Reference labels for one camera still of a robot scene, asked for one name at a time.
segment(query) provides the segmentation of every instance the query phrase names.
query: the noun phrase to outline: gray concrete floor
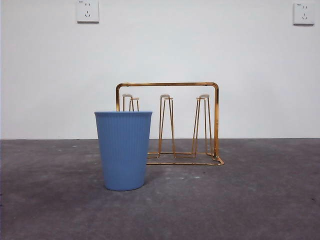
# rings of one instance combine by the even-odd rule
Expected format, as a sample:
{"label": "gray concrete floor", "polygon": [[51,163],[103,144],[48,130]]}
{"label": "gray concrete floor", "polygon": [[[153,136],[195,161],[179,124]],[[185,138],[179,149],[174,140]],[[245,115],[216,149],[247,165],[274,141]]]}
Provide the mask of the gray concrete floor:
{"label": "gray concrete floor", "polygon": [[117,192],[97,140],[3,140],[2,239],[320,239],[320,139],[220,147],[223,166],[148,166],[143,187]]}

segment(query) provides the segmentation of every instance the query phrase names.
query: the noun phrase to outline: electrical outlet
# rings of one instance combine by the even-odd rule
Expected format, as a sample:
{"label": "electrical outlet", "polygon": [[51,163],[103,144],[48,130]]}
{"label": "electrical outlet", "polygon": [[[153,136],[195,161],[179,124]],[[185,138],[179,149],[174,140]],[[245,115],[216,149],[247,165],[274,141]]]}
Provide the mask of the electrical outlet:
{"label": "electrical outlet", "polygon": [[99,23],[99,0],[78,0],[76,20],[78,23]]}
{"label": "electrical outlet", "polygon": [[296,2],[293,5],[294,25],[315,24],[315,4],[313,2]]}

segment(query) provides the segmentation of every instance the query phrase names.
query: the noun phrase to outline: blue plastic cup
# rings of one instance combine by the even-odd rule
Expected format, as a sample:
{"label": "blue plastic cup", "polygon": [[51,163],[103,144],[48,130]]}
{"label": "blue plastic cup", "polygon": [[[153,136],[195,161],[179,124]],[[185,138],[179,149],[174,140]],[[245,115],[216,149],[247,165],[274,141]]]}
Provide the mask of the blue plastic cup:
{"label": "blue plastic cup", "polygon": [[140,188],[145,182],[152,112],[94,114],[105,187],[115,191]]}

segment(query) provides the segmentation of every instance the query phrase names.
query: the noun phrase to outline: gold wire frame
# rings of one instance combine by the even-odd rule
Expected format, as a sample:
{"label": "gold wire frame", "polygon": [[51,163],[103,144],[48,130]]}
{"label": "gold wire frame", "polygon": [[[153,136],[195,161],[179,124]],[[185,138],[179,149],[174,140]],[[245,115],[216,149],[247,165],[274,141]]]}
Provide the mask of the gold wire frame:
{"label": "gold wire frame", "polygon": [[[214,88],[214,144],[213,144],[213,156],[207,152],[198,152],[197,154],[211,155],[214,161],[218,163],[200,163],[200,162],[148,162],[148,165],[202,165],[202,166],[220,166],[224,164],[224,161],[219,156],[219,87],[214,82],[127,82],[120,83],[115,88],[115,107],[116,111],[120,111],[120,88],[122,87],[188,87],[188,86],[211,86]],[[174,154],[174,152],[160,152],[161,154]],[[176,154],[189,155],[190,152],[176,152]]]}

